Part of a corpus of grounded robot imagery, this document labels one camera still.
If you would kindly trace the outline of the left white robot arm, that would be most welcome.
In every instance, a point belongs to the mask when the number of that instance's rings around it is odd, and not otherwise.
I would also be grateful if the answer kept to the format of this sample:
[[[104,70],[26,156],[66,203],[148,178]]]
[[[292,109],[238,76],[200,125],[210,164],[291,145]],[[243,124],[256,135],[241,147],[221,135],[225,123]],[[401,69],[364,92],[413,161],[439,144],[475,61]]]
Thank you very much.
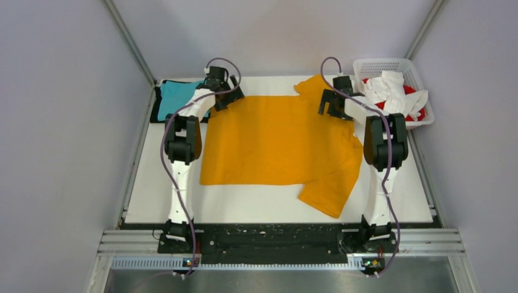
[[[160,253],[197,253],[190,189],[196,161],[202,154],[201,121],[210,109],[224,110],[244,97],[241,78],[223,67],[208,65],[205,78],[191,97],[166,117],[160,159],[172,182],[168,218],[160,236]]]

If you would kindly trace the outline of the orange t shirt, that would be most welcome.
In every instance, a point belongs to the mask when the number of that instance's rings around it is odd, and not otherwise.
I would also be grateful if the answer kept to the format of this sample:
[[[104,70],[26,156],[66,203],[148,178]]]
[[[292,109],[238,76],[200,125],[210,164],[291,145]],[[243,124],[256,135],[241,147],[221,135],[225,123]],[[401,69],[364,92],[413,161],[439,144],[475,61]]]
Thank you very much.
[[[354,123],[318,112],[327,89],[312,76],[294,96],[247,96],[212,113],[200,183],[302,185],[298,198],[338,218],[358,180],[363,146]]]

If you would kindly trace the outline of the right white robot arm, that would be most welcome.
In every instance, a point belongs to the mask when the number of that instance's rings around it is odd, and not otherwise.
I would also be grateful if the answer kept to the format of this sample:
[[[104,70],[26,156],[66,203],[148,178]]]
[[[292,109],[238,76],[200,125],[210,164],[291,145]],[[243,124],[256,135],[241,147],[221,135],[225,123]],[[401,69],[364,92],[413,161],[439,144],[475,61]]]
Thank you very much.
[[[396,250],[399,221],[391,202],[393,185],[399,169],[409,155],[406,119],[403,114],[389,114],[361,94],[354,92],[349,76],[338,75],[325,82],[318,112],[346,118],[364,127],[363,156],[370,170],[367,206],[362,214],[354,251]]]

